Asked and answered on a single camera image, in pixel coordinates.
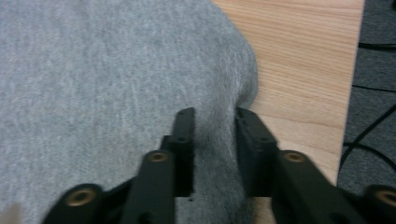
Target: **wooden surface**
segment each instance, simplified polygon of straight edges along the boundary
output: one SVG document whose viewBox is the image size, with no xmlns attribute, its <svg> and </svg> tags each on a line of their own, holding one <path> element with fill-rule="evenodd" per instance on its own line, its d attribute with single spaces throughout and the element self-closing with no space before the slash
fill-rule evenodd
<svg viewBox="0 0 396 224">
<path fill-rule="evenodd" d="M 259 94 L 251 109 L 282 149 L 307 154 L 335 183 L 363 0 L 213 2 L 255 51 Z M 268 201 L 256 201 L 256 223 L 272 223 Z"/>
</svg>

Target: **gray carpet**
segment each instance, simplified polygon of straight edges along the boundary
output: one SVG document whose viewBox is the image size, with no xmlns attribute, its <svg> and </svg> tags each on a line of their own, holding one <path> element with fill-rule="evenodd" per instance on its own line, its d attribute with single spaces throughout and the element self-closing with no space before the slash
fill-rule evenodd
<svg viewBox="0 0 396 224">
<path fill-rule="evenodd" d="M 366 0 L 361 27 L 363 43 L 396 44 L 396 11 L 393 0 Z M 396 52 L 359 49 L 353 84 L 396 91 Z M 378 117 L 396 104 L 396 93 L 353 87 L 345 142 L 353 142 Z M 396 162 L 396 113 L 369 132 L 361 144 L 372 147 Z M 371 152 L 355 148 L 338 176 L 338 186 L 362 194 L 369 185 L 396 188 L 396 173 Z"/>
</svg>

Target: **wood grain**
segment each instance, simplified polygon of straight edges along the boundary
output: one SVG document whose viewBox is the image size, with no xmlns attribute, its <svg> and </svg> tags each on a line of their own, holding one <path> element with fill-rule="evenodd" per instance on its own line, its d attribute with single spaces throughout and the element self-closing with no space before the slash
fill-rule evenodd
<svg viewBox="0 0 396 224">
<path fill-rule="evenodd" d="M 255 51 L 259 94 L 251 109 L 281 148 L 307 154 L 335 183 L 363 0 L 213 2 Z M 256 223 L 273 223 L 268 202 L 257 199 Z"/>
</svg>

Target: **gray sweatpants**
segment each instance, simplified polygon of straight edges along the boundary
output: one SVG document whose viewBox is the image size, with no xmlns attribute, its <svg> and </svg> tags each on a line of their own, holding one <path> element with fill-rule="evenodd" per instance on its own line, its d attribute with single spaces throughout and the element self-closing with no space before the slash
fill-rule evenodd
<svg viewBox="0 0 396 224">
<path fill-rule="evenodd" d="M 196 193 L 178 223 L 251 222 L 233 114 L 256 91 L 251 48 L 208 0 L 1 1 L 0 220 L 39 223 L 77 184 L 116 187 L 193 106 Z"/>
</svg>

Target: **screw hole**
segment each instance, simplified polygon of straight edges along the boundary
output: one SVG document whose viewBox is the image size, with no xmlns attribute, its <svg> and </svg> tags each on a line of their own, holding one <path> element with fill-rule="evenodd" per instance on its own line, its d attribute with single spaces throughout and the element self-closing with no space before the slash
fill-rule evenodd
<svg viewBox="0 0 396 224">
<path fill-rule="evenodd" d="M 90 203 L 96 196 L 93 189 L 79 189 L 66 198 L 66 204 L 72 207 L 82 206 Z"/>
<path fill-rule="evenodd" d="M 166 161 L 168 159 L 167 155 L 161 152 L 152 153 L 148 159 L 150 161 Z"/>
<path fill-rule="evenodd" d="M 294 161 L 294 162 L 302 162 L 302 161 L 304 161 L 304 157 L 303 157 L 301 154 L 296 153 L 296 152 L 289 152 L 289 153 L 286 153 L 286 154 L 284 155 L 284 157 L 285 157 L 286 160 L 288 160 L 288 161 Z"/>
<path fill-rule="evenodd" d="M 375 193 L 375 196 L 383 203 L 387 203 L 393 207 L 396 207 L 396 192 L 391 190 L 379 190 Z"/>
<path fill-rule="evenodd" d="M 152 223 L 153 215 L 149 212 L 140 214 L 138 218 L 139 224 L 150 224 Z"/>
<path fill-rule="evenodd" d="M 331 213 L 330 214 L 330 219 L 332 220 L 332 222 L 337 223 L 337 224 L 349 224 L 349 219 L 347 219 L 346 216 L 344 216 L 343 214 L 339 214 L 339 213 Z"/>
</svg>

